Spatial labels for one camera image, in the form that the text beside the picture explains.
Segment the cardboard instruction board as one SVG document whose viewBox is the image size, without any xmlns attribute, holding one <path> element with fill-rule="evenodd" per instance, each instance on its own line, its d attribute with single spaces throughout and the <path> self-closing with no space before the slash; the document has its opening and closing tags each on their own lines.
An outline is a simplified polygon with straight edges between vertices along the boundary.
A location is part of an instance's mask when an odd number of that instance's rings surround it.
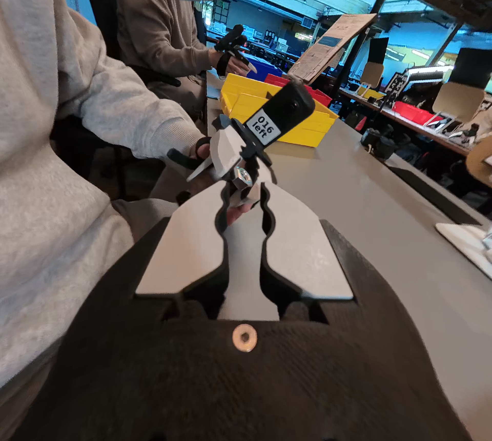
<svg viewBox="0 0 492 441">
<path fill-rule="evenodd" d="M 377 13 L 341 15 L 319 40 L 304 51 L 287 75 L 310 85 L 376 18 Z"/>
</svg>

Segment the steel hex nut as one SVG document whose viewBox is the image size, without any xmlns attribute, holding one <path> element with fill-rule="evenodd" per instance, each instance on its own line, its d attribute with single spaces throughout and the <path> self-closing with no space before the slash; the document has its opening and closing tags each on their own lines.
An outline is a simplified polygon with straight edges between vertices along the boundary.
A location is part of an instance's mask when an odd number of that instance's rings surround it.
<svg viewBox="0 0 492 441">
<path fill-rule="evenodd" d="M 236 166 L 232 170 L 231 183 L 238 191 L 250 189 L 253 186 L 253 180 L 246 169 Z"/>
</svg>

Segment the long wooden desk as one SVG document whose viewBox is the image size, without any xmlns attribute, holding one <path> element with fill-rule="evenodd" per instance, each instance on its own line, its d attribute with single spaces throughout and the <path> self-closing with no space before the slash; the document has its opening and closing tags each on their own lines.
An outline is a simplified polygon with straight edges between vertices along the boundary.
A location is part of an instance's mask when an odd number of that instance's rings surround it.
<svg viewBox="0 0 492 441">
<path fill-rule="evenodd" d="M 404 126 L 405 128 L 408 128 L 412 130 L 413 132 L 420 134 L 424 137 L 430 138 L 431 140 L 437 142 L 439 145 L 445 147 L 446 149 L 449 149 L 459 155 L 467 157 L 471 151 L 477 146 L 476 143 L 474 144 L 469 144 L 467 146 L 461 145 L 458 142 L 455 142 L 453 139 L 451 139 L 450 136 L 446 136 L 444 134 L 441 134 L 437 132 L 436 130 L 430 129 L 426 126 L 416 124 L 401 115 L 399 115 L 397 112 L 394 112 L 392 109 L 386 107 L 386 106 L 377 106 L 374 103 L 368 102 L 368 100 L 354 94 L 353 92 L 345 89 L 345 88 L 340 88 L 338 91 L 338 95 L 343 96 L 349 100 L 355 101 L 359 103 L 360 105 L 369 108 L 370 110 L 376 112 L 377 114 L 381 114 L 384 117 L 397 122 L 397 124 Z"/>
</svg>

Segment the grey desk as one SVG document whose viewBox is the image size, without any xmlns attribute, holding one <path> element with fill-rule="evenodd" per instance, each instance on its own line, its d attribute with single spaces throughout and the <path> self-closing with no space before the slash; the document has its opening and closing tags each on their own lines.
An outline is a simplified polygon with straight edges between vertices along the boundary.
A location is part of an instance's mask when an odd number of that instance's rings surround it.
<svg viewBox="0 0 492 441">
<path fill-rule="evenodd" d="M 378 271 L 410 315 L 447 399 L 473 440 L 491 440 L 491 280 L 435 230 L 448 218 L 378 162 L 360 135 L 336 120 L 317 149 L 275 143 L 267 149 L 278 184 L 326 220 Z M 276 306 L 259 287 L 264 233 L 258 205 L 233 223 L 230 285 L 219 319 L 272 321 Z M 358 333 L 378 369 L 400 376 L 421 352 L 394 325 Z"/>
</svg>

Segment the blue plastic bin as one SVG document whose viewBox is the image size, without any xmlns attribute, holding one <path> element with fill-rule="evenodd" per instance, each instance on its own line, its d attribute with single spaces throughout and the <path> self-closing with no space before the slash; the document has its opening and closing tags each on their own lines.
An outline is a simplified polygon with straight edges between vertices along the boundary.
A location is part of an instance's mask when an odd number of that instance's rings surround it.
<svg viewBox="0 0 492 441">
<path fill-rule="evenodd" d="M 244 56 L 249 60 L 250 64 L 255 67 L 256 70 L 249 71 L 247 75 L 248 79 L 264 82 L 268 75 L 282 77 L 282 70 L 270 64 L 265 59 L 261 57 L 255 57 L 248 53 L 245 53 Z"/>
</svg>

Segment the wooden document stand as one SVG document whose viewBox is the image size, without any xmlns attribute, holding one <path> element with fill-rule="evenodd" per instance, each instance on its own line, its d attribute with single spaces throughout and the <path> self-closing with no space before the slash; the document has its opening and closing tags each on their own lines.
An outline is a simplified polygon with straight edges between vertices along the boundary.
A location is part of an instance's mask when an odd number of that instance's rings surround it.
<svg viewBox="0 0 492 441">
<path fill-rule="evenodd" d="M 491 188 L 491 137 L 480 141 L 466 158 L 469 174 Z M 437 223 L 436 231 L 491 280 L 491 226 Z"/>
</svg>

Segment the person's left forearm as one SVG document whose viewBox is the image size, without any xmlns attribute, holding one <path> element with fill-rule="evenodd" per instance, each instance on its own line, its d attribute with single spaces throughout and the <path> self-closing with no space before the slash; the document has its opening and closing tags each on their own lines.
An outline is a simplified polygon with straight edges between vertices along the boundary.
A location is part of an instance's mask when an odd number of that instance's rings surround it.
<svg viewBox="0 0 492 441">
<path fill-rule="evenodd" d="M 101 140 L 140 159 L 164 160 L 170 149 L 189 155 L 203 137 L 176 102 L 159 99 L 136 72 L 104 48 L 58 53 L 56 120 L 74 116 Z"/>
</svg>

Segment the red plastic bin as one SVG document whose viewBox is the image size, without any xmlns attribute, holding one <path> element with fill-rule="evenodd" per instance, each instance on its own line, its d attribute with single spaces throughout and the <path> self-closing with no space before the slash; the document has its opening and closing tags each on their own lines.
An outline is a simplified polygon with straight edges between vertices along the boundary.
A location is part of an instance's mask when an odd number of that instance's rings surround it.
<svg viewBox="0 0 492 441">
<path fill-rule="evenodd" d="M 427 126 L 428 124 L 439 122 L 444 119 L 437 114 L 433 114 L 402 101 L 396 101 L 393 104 L 392 111 L 402 118 L 421 126 Z"/>
<path fill-rule="evenodd" d="M 266 84 L 269 84 L 269 85 L 277 86 L 277 87 L 284 87 L 289 81 L 292 81 L 292 80 L 293 80 L 293 78 L 290 76 L 286 76 L 286 77 L 282 76 L 281 77 L 281 76 L 276 76 L 273 74 L 268 74 L 263 82 Z M 304 87 L 307 89 L 309 94 L 316 101 L 318 101 L 320 104 L 322 104 L 323 106 L 326 106 L 326 107 L 328 107 L 330 105 L 332 99 L 328 95 L 326 95 L 322 91 L 315 90 L 315 89 L 311 88 L 310 86 L 304 85 Z"/>
</svg>

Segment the black battery charger block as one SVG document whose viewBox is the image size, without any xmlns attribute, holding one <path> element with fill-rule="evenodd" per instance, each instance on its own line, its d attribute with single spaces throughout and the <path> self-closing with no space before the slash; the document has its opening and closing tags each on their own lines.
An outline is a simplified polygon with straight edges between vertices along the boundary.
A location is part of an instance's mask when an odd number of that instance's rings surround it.
<svg viewBox="0 0 492 441">
<path fill-rule="evenodd" d="M 360 145 L 381 162 L 387 161 L 397 151 L 397 143 L 380 131 L 369 128 L 360 139 Z"/>
</svg>

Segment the fiducial marker board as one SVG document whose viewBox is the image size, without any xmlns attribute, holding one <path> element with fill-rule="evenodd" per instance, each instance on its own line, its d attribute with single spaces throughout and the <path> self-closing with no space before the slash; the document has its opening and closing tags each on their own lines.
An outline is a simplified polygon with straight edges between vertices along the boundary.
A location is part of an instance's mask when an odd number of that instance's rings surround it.
<svg viewBox="0 0 492 441">
<path fill-rule="evenodd" d="M 388 108 L 393 108 L 393 105 L 396 102 L 397 97 L 405 89 L 407 84 L 408 84 L 407 72 L 395 73 L 385 87 L 384 106 Z"/>
</svg>

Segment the wooden board stand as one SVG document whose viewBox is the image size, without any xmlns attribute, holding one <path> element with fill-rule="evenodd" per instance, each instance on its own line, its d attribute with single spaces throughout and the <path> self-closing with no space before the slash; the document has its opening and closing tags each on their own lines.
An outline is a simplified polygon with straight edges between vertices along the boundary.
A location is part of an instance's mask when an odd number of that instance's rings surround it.
<svg viewBox="0 0 492 441">
<path fill-rule="evenodd" d="M 448 81 L 441 86 L 432 109 L 435 114 L 466 123 L 473 118 L 484 98 L 484 89 Z"/>
<path fill-rule="evenodd" d="M 360 87 L 371 88 L 376 91 L 384 72 L 384 64 L 366 63 L 362 76 L 360 77 Z"/>
</svg>

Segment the person's left hand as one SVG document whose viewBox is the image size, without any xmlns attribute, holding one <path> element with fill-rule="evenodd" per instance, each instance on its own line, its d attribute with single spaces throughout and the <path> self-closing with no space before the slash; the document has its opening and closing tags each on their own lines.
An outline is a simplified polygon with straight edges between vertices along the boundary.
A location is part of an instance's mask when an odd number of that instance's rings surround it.
<svg viewBox="0 0 492 441">
<path fill-rule="evenodd" d="M 210 145 L 209 143 L 202 143 L 200 146 L 199 143 L 190 150 L 190 157 L 192 159 L 200 159 L 205 160 L 210 155 Z M 194 196 L 199 192 L 207 189 L 209 186 L 212 186 L 215 181 L 208 171 L 204 171 L 201 174 L 197 175 L 190 183 L 190 192 Z M 227 225 L 231 226 L 235 223 L 243 214 L 246 214 L 252 209 L 252 204 L 243 204 L 239 207 L 229 207 L 227 210 L 226 220 Z"/>
</svg>

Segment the desk lamp light bar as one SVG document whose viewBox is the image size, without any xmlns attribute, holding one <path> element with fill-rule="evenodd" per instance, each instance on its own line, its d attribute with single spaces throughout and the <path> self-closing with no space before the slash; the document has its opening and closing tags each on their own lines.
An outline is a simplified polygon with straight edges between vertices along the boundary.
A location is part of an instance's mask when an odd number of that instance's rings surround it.
<svg viewBox="0 0 492 441">
<path fill-rule="evenodd" d="M 449 66 L 413 67 L 405 71 L 407 83 L 442 82 Z"/>
</svg>

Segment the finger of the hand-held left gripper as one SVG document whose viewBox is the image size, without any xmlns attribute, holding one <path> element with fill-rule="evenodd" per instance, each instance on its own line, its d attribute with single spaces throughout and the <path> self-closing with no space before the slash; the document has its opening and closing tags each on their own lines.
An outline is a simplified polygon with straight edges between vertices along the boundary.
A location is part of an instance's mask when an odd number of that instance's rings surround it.
<svg viewBox="0 0 492 441">
<path fill-rule="evenodd" d="M 219 181 L 224 181 L 228 189 L 229 206 L 239 207 L 243 204 L 256 204 L 261 198 L 261 183 L 262 183 L 262 162 L 257 159 L 242 159 L 237 166 L 247 170 L 253 180 L 253 186 L 250 189 L 238 191 L 231 183 L 232 170 Z M 197 175 L 204 171 L 208 171 L 211 175 L 212 159 L 206 159 L 198 164 L 196 169 L 188 176 L 187 182 L 191 182 Z"/>
<path fill-rule="evenodd" d="M 215 181 L 224 179 L 238 165 L 242 160 L 242 151 L 246 145 L 244 139 L 233 127 L 216 131 L 210 141 L 211 175 Z"/>
</svg>

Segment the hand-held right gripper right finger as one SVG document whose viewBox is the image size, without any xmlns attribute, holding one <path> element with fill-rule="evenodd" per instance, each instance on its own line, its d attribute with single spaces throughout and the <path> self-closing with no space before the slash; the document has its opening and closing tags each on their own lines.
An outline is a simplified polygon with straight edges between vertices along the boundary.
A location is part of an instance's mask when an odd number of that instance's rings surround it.
<svg viewBox="0 0 492 441">
<path fill-rule="evenodd" d="M 260 285 L 271 301 L 353 300 L 321 220 L 307 205 L 273 183 L 261 188 L 265 240 Z"/>
</svg>

